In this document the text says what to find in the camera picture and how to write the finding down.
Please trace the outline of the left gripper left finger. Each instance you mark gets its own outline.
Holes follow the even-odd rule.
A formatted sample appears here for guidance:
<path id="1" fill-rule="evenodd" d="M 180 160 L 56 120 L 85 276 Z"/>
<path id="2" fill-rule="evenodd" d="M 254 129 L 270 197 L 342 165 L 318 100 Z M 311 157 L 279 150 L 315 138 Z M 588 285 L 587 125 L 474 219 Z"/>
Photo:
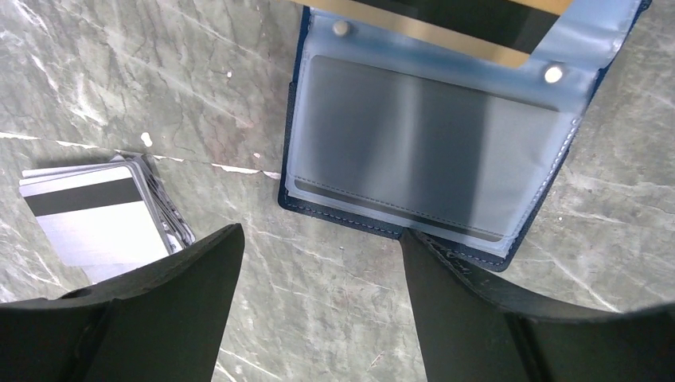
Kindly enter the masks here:
<path id="1" fill-rule="evenodd" d="M 57 299 L 2 304 L 2 380 L 211 380 L 244 242 L 231 224 Z"/>

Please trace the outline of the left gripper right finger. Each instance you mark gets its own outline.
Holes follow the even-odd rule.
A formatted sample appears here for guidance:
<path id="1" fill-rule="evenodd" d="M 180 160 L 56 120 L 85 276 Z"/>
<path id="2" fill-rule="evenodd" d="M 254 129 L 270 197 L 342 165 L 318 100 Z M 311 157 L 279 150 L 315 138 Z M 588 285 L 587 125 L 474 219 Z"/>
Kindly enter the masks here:
<path id="1" fill-rule="evenodd" d="M 429 381 L 671 381 L 674 307 L 577 306 L 400 237 Z"/>

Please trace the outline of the blue leather card holder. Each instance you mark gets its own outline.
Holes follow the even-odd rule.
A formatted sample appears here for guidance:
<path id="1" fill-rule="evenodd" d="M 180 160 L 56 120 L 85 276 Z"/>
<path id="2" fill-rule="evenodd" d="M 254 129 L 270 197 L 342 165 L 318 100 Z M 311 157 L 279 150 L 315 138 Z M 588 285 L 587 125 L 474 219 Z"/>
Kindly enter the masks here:
<path id="1" fill-rule="evenodd" d="M 279 205 L 511 263 L 647 1 L 305 1 Z"/>

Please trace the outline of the orange credit card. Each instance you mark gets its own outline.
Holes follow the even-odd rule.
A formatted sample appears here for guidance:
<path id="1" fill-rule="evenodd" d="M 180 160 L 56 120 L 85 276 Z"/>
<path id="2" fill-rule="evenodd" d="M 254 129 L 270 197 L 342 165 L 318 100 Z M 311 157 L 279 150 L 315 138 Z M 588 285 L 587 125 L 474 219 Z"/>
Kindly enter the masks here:
<path id="1" fill-rule="evenodd" d="M 298 0 L 470 57 L 522 66 L 571 0 Z"/>

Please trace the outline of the black credit card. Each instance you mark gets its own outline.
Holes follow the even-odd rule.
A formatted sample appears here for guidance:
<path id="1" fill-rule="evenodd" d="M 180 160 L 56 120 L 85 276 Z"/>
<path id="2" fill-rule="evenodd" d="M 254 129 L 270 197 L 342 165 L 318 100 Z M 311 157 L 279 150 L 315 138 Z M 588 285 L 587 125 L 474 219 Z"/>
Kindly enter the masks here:
<path id="1" fill-rule="evenodd" d="M 565 132 L 552 107 L 322 56 L 301 96 L 299 191 L 453 240 L 513 236 Z"/>

